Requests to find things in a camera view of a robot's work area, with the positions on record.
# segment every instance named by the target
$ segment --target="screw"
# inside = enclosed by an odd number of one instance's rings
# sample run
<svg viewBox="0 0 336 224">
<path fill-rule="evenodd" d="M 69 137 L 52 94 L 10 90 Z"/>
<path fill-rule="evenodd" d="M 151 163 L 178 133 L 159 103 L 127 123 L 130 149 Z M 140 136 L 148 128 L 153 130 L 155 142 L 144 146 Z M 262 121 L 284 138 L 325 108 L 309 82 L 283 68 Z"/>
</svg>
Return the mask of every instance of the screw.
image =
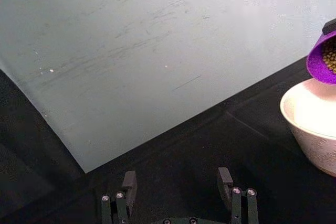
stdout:
<svg viewBox="0 0 336 224">
<path fill-rule="evenodd" d="M 121 199 L 124 197 L 124 194 L 120 191 L 115 195 L 118 199 Z"/>
<path fill-rule="evenodd" d="M 192 219 L 189 220 L 189 223 L 190 224 L 197 224 L 197 219 L 192 218 Z"/>
<path fill-rule="evenodd" d="M 240 194 L 240 189 L 238 187 L 234 187 L 232 189 L 232 191 L 235 193 L 235 194 Z"/>
<path fill-rule="evenodd" d="M 253 189 L 247 189 L 247 193 L 250 195 L 255 195 L 256 191 L 254 191 Z"/>
<path fill-rule="evenodd" d="M 108 195 L 103 195 L 103 197 L 101 197 L 102 201 L 108 201 L 109 200 L 109 196 Z"/>
</svg>

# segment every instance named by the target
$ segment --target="black table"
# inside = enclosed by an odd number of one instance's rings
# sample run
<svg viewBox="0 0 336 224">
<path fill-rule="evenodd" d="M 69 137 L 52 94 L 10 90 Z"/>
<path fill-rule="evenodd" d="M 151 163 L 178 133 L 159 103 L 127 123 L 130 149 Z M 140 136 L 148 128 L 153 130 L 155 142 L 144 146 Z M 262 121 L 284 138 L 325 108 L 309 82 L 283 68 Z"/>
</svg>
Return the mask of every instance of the black table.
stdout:
<svg viewBox="0 0 336 224">
<path fill-rule="evenodd" d="M 228 167 L 236 186 L 258 191 L 260 223 L 336 223 L 336 179 L 306 159 L 279 110 L 282 95 L 309 79 L 295 62 L 97 168 L 3 223 L 99 223 L 100 196 L 136 170 L 133 223 L 165 217 L 227 222 L 216 186 Z"/>
</svg>

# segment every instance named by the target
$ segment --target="ceramic bowl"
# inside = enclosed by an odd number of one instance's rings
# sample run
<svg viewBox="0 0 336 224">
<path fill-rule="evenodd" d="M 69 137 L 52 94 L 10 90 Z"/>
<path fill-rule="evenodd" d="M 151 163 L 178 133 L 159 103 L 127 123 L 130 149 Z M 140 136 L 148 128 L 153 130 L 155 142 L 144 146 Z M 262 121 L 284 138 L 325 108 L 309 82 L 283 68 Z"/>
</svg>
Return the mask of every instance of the ceramic bowl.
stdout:
<svg viewBox="0 0 336 224">
<path fill-rule="evenodd" d="M 301 82 L 283 95 L 280 110 L 306 157 L 336 177 L 336 86 Z"/>
</svg>

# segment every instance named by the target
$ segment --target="black fabric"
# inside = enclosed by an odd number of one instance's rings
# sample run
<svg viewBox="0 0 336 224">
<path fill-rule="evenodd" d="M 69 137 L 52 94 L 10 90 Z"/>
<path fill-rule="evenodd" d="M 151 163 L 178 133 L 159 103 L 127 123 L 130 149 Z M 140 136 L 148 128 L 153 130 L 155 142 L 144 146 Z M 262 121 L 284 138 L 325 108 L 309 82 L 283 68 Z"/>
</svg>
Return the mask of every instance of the black fabric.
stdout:
<svg viewBox="0 0 336 224">
<path fill-rule="evenodd" d="M 0 217 L 83 175 L 57 135 L 0 71 Z"/>
<path fill-rule="evenodd" d="M 336 223 L 336 179 L 305 158 L 282 118 L 286 90 L 310 78 L 305 58 L 3 219 L 100 223 L 100 196 L 135 169 L 133 223 L 196 216 L 229 221 L 216 170 L 258 191 L 260 223 Z"/>
</svg>

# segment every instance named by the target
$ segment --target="purple scoop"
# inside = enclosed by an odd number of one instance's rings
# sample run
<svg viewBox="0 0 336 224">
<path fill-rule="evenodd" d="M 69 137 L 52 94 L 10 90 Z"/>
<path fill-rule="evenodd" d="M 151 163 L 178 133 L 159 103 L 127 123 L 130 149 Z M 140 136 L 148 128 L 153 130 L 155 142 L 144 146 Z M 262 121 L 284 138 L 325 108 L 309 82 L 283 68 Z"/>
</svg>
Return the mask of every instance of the purple scoop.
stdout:
<svg viewBox="0 0 336 224">
<path fill-rule="evenodd" d="M 322 60 L 322 44 L 334 36 L 336 36 L 336 31 L 327 35 L 322 34 L 307 57 L 307 69 L 311 76 L 320 82 L 331 85 L 336 85 L 336 74 L 329 70 Z"/>
</svg>

